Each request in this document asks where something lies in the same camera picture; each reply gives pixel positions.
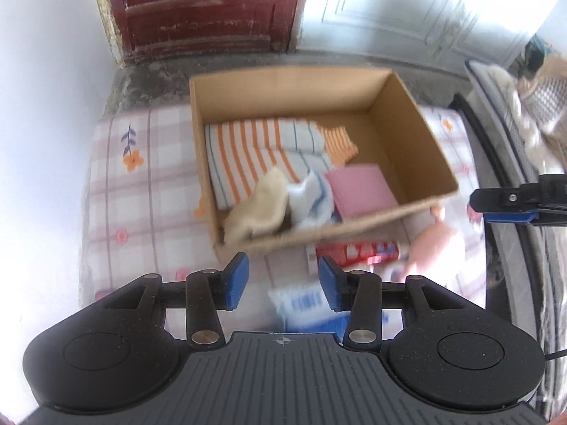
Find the gray ribbed plate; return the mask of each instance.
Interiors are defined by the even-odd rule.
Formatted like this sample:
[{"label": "gray ribbed plate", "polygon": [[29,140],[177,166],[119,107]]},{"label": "gray ribbed plate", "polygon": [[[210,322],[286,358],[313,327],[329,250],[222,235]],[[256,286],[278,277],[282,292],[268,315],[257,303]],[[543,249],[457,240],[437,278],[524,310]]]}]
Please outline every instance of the gray ribbed plate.
[{"label": "gray ribbed plate", "polygon": [[235,333],[189,356],[159,395],[127,411],[66,415],[42,407],[27,425],[541,425],[526,404],[488,414],[448,412],[408,395],[378,357],[331,334]]}]

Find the red package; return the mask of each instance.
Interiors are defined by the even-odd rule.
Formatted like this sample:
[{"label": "red package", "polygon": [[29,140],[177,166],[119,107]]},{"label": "red package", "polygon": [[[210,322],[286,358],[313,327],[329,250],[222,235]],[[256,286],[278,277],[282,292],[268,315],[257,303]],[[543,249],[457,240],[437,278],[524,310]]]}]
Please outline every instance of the red package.
[{"label": "red package", "polygon": [[365,262],[383,264],[400,258],[400,247],[395,241],[360,241],[351,243],[322,244],[315,247],[317,261],[329,255],[340,267],[348,267]]}]

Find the striped garment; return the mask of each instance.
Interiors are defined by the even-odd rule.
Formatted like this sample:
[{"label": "striped garment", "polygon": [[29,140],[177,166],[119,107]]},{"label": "striped garment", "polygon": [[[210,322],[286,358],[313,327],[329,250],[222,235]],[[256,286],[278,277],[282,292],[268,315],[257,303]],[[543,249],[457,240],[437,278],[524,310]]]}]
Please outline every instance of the striped garment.
[{"label": "striped garment", "polygon": [[[309,169],[324,173],[341,166],[337,164],[341,157],[352,153],[345,146],[356,147],[344,129],[344,135],[339,129],[325,135],[327,131],[314,121],[285,118],[205,126],[217,207],[229,209],[247,199],[258,180],[273,166],[278,166],[290,183],[301,182]],[[328,149],[334,152],[333,157]]]}]

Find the wire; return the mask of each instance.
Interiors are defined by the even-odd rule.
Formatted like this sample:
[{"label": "wire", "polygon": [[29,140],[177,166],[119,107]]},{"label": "wire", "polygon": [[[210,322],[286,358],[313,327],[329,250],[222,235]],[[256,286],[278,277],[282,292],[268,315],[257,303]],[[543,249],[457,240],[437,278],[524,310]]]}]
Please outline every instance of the wire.
[{"label": "wire", "polygon": [[556,351],[554,353],[548,353],[545,356],[546,361],[551,361],[552,359],[561,358],[563,356],[567,356],[567,350]]}]

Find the red door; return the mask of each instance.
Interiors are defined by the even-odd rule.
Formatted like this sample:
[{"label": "red door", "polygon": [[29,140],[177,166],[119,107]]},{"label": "red door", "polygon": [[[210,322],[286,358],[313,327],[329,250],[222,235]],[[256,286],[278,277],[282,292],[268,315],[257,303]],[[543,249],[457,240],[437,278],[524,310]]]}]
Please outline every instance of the red door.
[{"label": "red door", "polygon": [[127,59],[283,51],[297,0],[111,0]]}]

